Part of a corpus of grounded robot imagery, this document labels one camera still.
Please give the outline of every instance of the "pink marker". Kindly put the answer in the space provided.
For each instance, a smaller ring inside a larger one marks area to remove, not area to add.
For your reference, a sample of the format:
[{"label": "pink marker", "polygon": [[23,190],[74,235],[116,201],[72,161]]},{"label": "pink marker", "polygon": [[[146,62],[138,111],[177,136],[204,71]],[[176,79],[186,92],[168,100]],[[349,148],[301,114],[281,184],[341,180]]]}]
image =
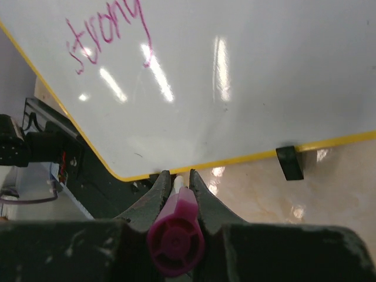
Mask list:
[{"label": "pink marker", "polygon": [[158,270],[166,277],[190,271],[202,259],[205,242],[191,190],[177,176],[164,208],[147,234],[147,245]]}]

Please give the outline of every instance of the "black plastic part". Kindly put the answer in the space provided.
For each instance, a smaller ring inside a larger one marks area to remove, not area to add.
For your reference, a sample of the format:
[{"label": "black plastic part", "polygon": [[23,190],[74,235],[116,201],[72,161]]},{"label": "black plastic part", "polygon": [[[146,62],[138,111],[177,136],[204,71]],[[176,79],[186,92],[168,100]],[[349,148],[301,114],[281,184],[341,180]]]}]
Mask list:
[{"label": "black plastic part", "polygon": [[276,152],[286,180],[303,180],[301,153],[297,153],[294,146],[277,148]]},{"label": "black plastic part", "polygon": [[8,115],[0,115],[0,166],[28,166],[30,151],[21,128]]},{"label": "black plastic part", "polygon": [[62,151],[62,136],[49,132],[29,132],[25,138],[31,151],[31,163],[58,162]]}]

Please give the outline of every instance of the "glossy floor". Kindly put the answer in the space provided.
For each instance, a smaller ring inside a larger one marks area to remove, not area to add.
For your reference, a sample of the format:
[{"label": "glossy floor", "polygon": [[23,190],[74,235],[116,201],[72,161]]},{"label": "glossy floor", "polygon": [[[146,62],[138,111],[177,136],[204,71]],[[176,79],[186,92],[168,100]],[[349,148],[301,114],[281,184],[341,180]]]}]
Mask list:
[{"label": "glossy floor", "polygon": [[[287,182],[276,158],[199,170],[208,188],[249,222],[346,226],[376,262],[376,140],[304,155],[304,180]],[[188,174],[183,174],[188,182]]]}]

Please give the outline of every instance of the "white wall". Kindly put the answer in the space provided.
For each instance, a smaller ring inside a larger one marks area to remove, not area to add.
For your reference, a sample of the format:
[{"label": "white wall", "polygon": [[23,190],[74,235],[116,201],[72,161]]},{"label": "white wall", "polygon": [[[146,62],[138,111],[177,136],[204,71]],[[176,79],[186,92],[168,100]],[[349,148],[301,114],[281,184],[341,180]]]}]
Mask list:
[{"label": "white wall", "polygon": [[0,30],[0,113],[22,121],[26,97],[34,94],[35,74]]}]

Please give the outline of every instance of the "cable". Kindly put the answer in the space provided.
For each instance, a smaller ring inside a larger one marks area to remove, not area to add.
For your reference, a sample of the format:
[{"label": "cable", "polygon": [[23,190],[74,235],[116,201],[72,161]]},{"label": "cable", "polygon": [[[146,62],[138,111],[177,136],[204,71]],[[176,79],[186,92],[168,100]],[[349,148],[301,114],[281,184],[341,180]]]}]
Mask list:
[{"label": "cable", "polygon": [[37,200],[20,200],[20,201],[5,200],[5,199],[1,198],[4,195],[4,192],[0,191],[0,203],[23,205],[23,204],[41,204],[41,203],[47,203],[47,202],[55,201],[58,198],[58,192],[56,191],[55,180],[53,180],[53,178],[52,178],[51,168],[52,168],[52,163],[49,165],[49,181],[52,185],[52,193],[53,193],[52,197],[44,198],[44,199],[37,199]]}]

